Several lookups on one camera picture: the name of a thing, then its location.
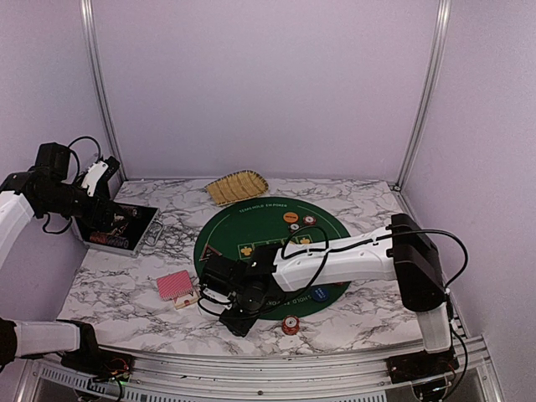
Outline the red poker chip stack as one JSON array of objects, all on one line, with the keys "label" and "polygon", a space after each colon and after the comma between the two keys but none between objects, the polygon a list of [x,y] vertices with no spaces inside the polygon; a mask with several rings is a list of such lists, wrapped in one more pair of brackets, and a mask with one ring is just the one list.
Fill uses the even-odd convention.
[{"label": "red poker chip stack", "polygon": [[281,330],[286,335],[296,335],[300,330],[300,320],[296,316],[286,316],[281,323]]}]

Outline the triangular all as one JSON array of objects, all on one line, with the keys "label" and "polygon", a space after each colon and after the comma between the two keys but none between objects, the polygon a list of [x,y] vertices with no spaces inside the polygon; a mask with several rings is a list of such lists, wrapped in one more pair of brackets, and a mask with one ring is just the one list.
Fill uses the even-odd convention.
[{"label": "triangular all", "polygon": [[213,255],[221,255],[221,253],[211,245],[206,245],[204,246],[201,256],[199,257],[199,261],[206,261]]}]

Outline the orange big blind button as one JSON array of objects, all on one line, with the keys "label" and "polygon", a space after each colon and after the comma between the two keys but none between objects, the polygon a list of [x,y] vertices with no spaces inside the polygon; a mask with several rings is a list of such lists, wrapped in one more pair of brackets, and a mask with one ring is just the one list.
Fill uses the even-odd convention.
[{"label": "orange big blind button", "polygon": [[299,215],[294,212],[286,212],[283,215],[283,219],[288,224],[294,224],[299,220]]}]

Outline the red backed card deck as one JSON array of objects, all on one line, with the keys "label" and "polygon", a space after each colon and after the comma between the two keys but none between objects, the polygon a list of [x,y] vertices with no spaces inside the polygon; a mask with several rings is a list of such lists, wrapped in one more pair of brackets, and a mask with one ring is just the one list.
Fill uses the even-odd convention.
[{"label": "red backed card deck", "polygon": [[186,270],[157,278],[157,289],[163,301],[169,301],[193,292],[193,284]]}]

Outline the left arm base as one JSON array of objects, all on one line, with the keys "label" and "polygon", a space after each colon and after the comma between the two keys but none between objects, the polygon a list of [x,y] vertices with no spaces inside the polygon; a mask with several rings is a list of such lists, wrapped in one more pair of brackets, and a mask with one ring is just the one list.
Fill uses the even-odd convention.
[{"label": "left arm base", "polygon": [[79,330],[80,345],[72,352],[64,352],[61,364],[86,374],[105,380],[117,376],[129,376],[134,358],[128,353],[102,349],[97,342],[95,329],[88,323],[60,320],[73,324]]}]

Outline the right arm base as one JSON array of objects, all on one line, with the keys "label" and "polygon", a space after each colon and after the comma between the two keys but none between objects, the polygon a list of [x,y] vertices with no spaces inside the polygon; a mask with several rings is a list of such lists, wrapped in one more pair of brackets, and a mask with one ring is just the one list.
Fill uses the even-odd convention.
[{"label": "right arm base", "polygon": [[460,368],[453,345],[446,351],[439,353],[428,353],[421,350],[392,356],[386,359],[386,365],[393,384],[448,374]]}]

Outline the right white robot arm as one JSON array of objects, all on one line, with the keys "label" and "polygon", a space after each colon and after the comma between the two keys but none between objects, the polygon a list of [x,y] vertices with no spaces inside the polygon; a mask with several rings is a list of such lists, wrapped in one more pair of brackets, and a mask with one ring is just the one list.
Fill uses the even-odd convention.
[{"label": "right white robot arm", "polygon": [[451,335],[439,251],[429,235],[408,215],[395,214],[386,227],[366,235],[257,246],[245,264],[229,267],[223,293],[230,305],[219,322],[244,337],[267,313],[270,300],[285,304],[314,286],[339,282],[397,281],[403,306],[416,315],[423,337],[415,368],[432,375],[447,361]]}]

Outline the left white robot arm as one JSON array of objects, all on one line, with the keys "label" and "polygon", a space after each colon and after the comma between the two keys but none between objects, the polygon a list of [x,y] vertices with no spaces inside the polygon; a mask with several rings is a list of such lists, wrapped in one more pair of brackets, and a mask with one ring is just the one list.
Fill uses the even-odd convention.
[{"label": "left white robot arm", "polygon": [[[131,211],[74,183],[52,178],[41,168],[12,173],[1,184],[1,262],[4,262],[26,226],[46,214],[80,219],[86,226],[109,232],[130,223]],[[1,363],[55,352],[72,352],[75,362],[89,373],[106,365],[102,349],[83,340],[84,323],[1,320]]]}]

